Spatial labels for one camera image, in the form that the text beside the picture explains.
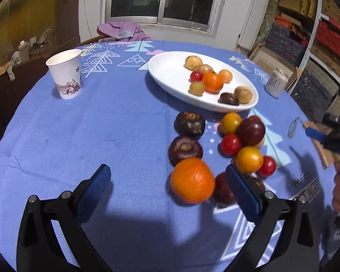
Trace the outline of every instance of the white bottle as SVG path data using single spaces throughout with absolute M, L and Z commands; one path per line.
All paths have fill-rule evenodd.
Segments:
M 20 58 L 23 62 L 29 61 L 29 45 L 25 41 L 21 41 L 18 47 Z
M 285 72 L 279 69 L 275 69 L 264 88 L 273 97 L 279 98 L 281 93 L 285 90 L 287 83 L 288 77 Z

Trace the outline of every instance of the brown cabinet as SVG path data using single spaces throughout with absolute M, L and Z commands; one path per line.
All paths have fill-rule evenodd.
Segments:
M 21 100 L 46 74 L 46 60 L 78 46 L 80 38 L 78 0 L 3 0 L 0 4 L 0 50 L 4 50 L 0 52 L 0 66 L 17 50 L 21 40 L 29 41 L 34 36 L 39 39 L 48 29 L 53 29 L 55 39 L 49 44 L 48 38 L 38 52 L 31 52 L 29 61 L 13 67 L 14 81 L 7 73 L 0 76 L 0 116 L 4 122 L 10 121 Z

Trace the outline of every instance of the window frame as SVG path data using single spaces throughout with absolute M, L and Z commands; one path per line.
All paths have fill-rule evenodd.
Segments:
M 164 25 L 164 26 L 172 26 L 172 27 L 180 27 L 185 29 L 198 30 L 203 33 L 211 33 L 216 32 L 221 12 L 223 10 L 223 5 L 225 0 L 213 0 L 212 8 L 210 11 L 210 16 L 208 20 L 208 24 L 201 24 L 192 21 L 185 21 L 174 18 L 166 18 L 164 17 L 165 11 L 165 2 L 166 0 L 160 0 L 159 3 L 159 12 L 158 15 L 155 16 L 121 16 L 121 17 L 111 17 L 111 3 L 112 0 L 106 0 L 106 8 L 105 8 L 105 20 L 106 21 L 125 21 L 125 22 L 136 22 L 136 23 L 146 23 L 151 25 Z

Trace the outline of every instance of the table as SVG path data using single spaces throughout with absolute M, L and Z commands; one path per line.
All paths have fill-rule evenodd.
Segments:
M 111 167 L 112 184 L 83 229 L 114 271 L 223 271 L 239 252 L 254 225 L 237 205 L 185 207 L 169 195 L 167 150 L 177 136 L 172 124 L 180 111 L 206 118 L 200 143 L 214 175 L 230 161 L 217 151 L 221 137 L 216 128 L 223 114 L 175 99 L 147 73 L 148 60 L 163 51 L 212 56 L 252 80 L 260 100 L 242 116 L 262 118 L 267 138 L 261 151 L 281 165 L 265 181 L 266 188 L 280 198 L 306 191 L 321 236 L 335 170 L 322 168 L 300 124 L 294 138 L 287 138 L 290 124 L 306 117 L 287 93 L 276 100 L 264 91 L 268 76 L 258 66 L 238 53 L 189 43 L 112 42 L 82 49 L 81 95 L 60 99 L 46 74 L 21 102 L 0 142 L 0 252 L 12 267 L 28 197 L 58 197 L 102 163 Z M 54 227 L 67 259 L 75 263 Z M 281 227 L 278 223 L 260 263 L 269 259 Z

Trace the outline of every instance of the oval plate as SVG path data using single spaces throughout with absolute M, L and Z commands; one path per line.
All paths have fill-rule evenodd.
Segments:
M 224 84 L 223 89 L 216 95 L 205 92 L 203 96 L 198 97 L 190 94 L 188 90 L 190 86 L 190 74 L 192 71 L 184 67 L 185 59 L 190 55 L 200 57 L 203 64 L 209 64 L 215 72 L 219 72 L 223 69 L 229 70 L 233 74 L 232 81 L 229 84 Z M 166 92 L 184 102 L 209 111 L 225 113 L 240 112 L 251 109 L 258 102 L 257 89 L 245 75 L 230 65 L 206 55 L 182 51 L 165 52 L 152 57 L 149 60 L 148 69 L 155 82 Z M 238 86 L 246 86 L 251 90 L 253 97 L 248 104 L 235 106 L 218 102 L 220 94 L 225 92 L 234 93 L 235 88 Z

